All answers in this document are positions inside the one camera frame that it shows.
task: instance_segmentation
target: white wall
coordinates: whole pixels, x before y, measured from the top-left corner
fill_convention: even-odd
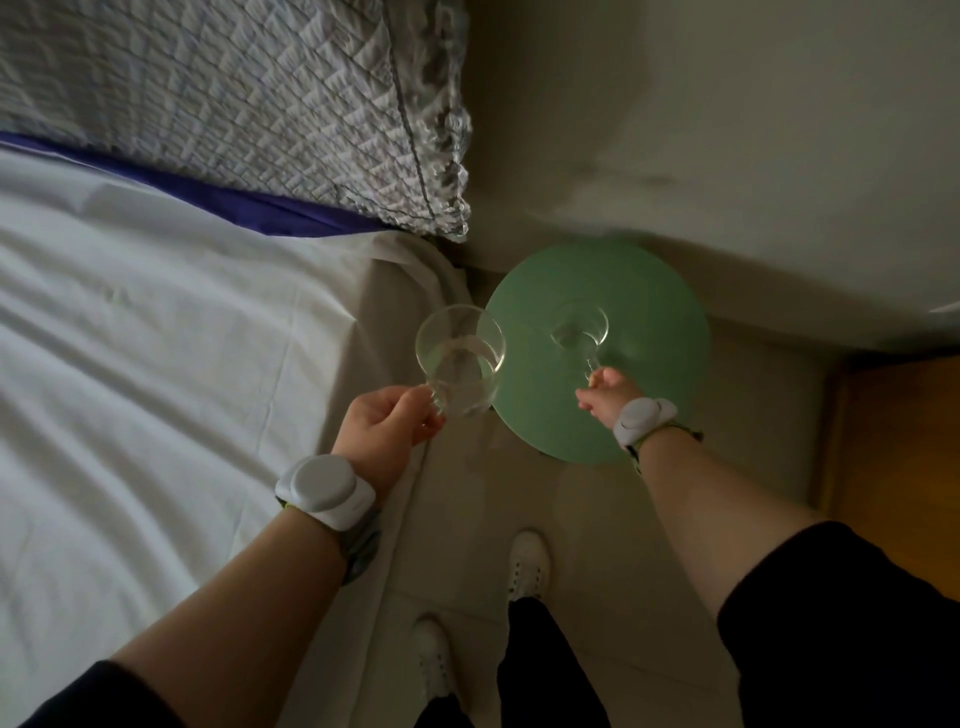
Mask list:
[[[926,312],[960,300],[960,3],[469,7],[468,261],[652,232],[743,323],[880,347],[950,323]]]

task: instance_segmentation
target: green tabletop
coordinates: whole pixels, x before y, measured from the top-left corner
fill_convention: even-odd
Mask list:
[[[707,364],[709,327],[692,292],[666,263],[633,243],[584,241],[528,257],[501,281],[487,310],[503,329],[506,356],[493,402],[524,442],[571,463],[622,457],[610,433],[577,407],[586,386],[550,338],[570,300],[596,303],[610,319],[599,360],[632,376],[650,397],[689,415]]]

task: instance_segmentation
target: hand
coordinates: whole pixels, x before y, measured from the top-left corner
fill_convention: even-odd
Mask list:
[[[347,410],[331,453],[346,457],[373,486],[382,506],[410,461],[410,450],[444,428],[433,394],[419,387],[386,387],[360,395]]]
[[[629,401],[644,397],[643,390],[613,367],[600,367],[590,375],[589,389],[578,389],[580,408],[586,409],[604,426],[613,429],[620,410]]]

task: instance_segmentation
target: glass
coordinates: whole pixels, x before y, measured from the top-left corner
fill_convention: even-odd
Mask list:
[[[451,305],[432,314],[417,332],[417,361],[448,417],[465,417],[493,404],[506,340],[487,311]]]
[[[567,301],[553,315],[550,338],[563,357],[589,381],[600,368],[597,352],[610,333],[610,321],[603,308],[587,301]]]

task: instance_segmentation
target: white shoe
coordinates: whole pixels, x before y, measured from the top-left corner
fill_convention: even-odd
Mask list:
[[[450,640],[446,631],[432,617],[421,617],[410,632],[414,650],[420,660],[420,674],[423,676],[423,694],[429,703],[435,697],[447,697],[451,693],[464,708],[464,698],[457,687],[457,678],[453,673],[453,661],[450,655]]]
[[[520,531],[510,547],[507,601],[532,596],[543,601],[550,589],[550,551],[537,531]]]

